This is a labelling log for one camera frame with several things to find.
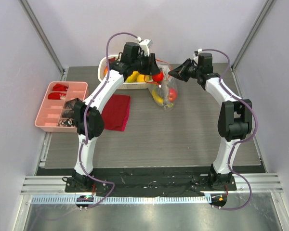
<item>plastic bag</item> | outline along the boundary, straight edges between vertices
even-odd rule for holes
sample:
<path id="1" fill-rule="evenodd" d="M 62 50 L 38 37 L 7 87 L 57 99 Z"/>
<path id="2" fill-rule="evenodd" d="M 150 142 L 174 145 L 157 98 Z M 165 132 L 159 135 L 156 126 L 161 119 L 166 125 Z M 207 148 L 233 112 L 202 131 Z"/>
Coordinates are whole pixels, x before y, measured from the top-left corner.
<path id="1" fill-rule="evenodd" d="M 175 78 L 168 75 L 170 71 L 166 65 L 158 65 L 164 74 L 164 78 L 159 84 L 149 84 L 149 91 L 154 101 L 164 110 L 171 110 L 178 96 L 178 88 Z"/>

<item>white wall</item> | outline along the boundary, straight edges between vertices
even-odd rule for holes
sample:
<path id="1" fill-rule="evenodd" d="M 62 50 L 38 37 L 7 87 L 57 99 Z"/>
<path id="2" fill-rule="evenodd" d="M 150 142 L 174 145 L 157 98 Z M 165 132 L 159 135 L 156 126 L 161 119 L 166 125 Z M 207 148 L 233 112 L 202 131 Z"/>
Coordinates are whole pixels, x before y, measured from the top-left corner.
<path id="1" fill-rule="evenodd" d="M 35 116 L 59 77 L 19 2 L 0 0 L 0 231 L 10 230 L 24 177 L 34 174 L 44 136 Z"/>
<path id="2" fill-rule="evenodd" d="M 265 165 L 278 173 L 289 202 L 289 0 L 276 1 L 237 73 L 258 115 Z"/>
<path id="3" fill-rule="evenodd" d="M 152 52 L 182 63 L 198 48 L 235 59 L 265 0 L 29 0 L 64 67 L 98 65 L 108 38 L 131 32 L 153 40 Z M 122 51 L 131 37 L 114 40 Z M 215 63 L 224 57 L 215 55 Z"/>

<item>pink tray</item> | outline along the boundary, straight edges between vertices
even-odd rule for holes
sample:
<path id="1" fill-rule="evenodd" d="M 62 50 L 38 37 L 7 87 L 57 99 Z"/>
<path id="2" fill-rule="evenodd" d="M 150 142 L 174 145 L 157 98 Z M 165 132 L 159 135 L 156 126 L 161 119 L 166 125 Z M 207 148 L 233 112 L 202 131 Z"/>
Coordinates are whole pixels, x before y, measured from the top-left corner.
<path id="1" fill-rule="evenodd" d="M 60 83 L 68 87 L 67 91 L 62 93 L 66 94 L 65 100 L 49 100 L 48 95 L 52 93 L 54 85 Z M 35 120 L 35 126 L 41 128 L 44 131 L 50 132 L 77 132 L 76 127 L 59 127 L 59 121 L 62 118 L 61 115 L 65 109 L 65 104 L 75 98 L 84 100 L 88 97 L 88 84 L 86 82 L 51 82 L 47 88 L 42 105 L 39 109 L 38 116 Z"/>

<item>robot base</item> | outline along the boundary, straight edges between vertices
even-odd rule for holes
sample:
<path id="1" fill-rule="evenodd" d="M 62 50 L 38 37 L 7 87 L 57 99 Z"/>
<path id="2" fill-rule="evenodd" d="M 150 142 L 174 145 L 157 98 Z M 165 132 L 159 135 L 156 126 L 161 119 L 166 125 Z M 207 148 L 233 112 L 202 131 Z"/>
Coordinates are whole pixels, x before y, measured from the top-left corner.
<path id="1" fill-rule="evenodd" d="M 116 197 L 187 197 L 203 196 L 205 191 L 235 191 L 234 177 L 223 185 L 210 185 L 209 177 L 202 176 L 195 167 L 144 167 L 144 168 L 114 168 L 94 169 L 94 177 L 112 181 L 116 184 L 111 196 Z M 95 184 L 98 196 L 105 196 L 111 185 L 94 182 L 86 176 L 73 172 L 71 178 L 66 178 L 68 193 L 92 192 Z"/>

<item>gray table surface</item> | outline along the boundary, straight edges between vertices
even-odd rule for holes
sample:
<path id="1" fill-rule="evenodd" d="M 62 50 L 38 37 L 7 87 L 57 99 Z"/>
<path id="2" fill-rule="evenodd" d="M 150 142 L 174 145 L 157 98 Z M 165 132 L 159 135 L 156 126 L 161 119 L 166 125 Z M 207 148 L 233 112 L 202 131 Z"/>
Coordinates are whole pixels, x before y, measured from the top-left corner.
<path id="1" fill-rule="evenodd" d="M 226 64 L 215 64 L 222 73 Z M 97 67 L 70 67 L 67 81 L 85 81 L 90 93 L 97 87 Z M 231 73 L 224 79 L 235 93 Z M 177 81 L 178 99 L 164 111 L 148 89 L 117 90 L 131 96 L 130 117 L 124 132 L 104 130 L 93 158 L 94 167 L 209 166 L 216 158 L 220 136 L 217 121 L 220 107 L 197 81 Z M 45 168 L 73 168 L 78 151 L 76 133 L 53 133 Z M 252 141 L 242 144 L 234 165 L 259 165 Z"/>

